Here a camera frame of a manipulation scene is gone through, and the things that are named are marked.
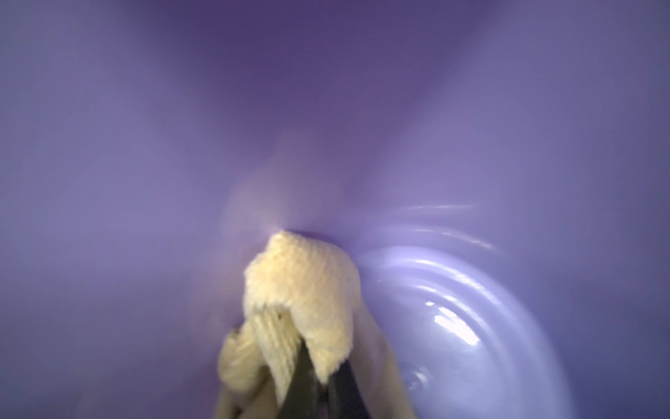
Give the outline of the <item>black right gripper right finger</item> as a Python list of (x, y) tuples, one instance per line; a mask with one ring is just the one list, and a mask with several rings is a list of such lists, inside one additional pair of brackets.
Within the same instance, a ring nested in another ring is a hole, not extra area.
[(343, 363), (329, 378), (328, 415), (331, 419), (371, 419), (359, 391), (352, 366)]

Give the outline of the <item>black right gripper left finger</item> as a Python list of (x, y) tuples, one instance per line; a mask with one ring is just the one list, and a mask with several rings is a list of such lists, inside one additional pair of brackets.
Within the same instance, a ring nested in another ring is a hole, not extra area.
[(317, 419), (320, 398), (321, 384), (315, 373), (309, 350), (302, 341), (290, 386), (276, 418)]

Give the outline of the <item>yellow cleaning cloth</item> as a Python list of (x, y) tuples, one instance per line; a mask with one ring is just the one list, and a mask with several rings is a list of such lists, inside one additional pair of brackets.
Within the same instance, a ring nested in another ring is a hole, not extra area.
[(273, 235), (244, 272), (244, 319), (217, 360), (217, 418), (276, 418), (304, 341), (328, 415), (329, 378), (350, 363), (372, 418), (415, 416), (392, 347), (366, 307), (359, 271), (334, 244)]

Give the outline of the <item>purple plastic bucket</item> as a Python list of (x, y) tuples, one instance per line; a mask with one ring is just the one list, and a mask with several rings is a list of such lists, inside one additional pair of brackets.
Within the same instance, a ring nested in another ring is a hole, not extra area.
[(668, 2), (1, 4), (2, 417), (212, 417), (284, 229), (421, 418), (668, 417)]

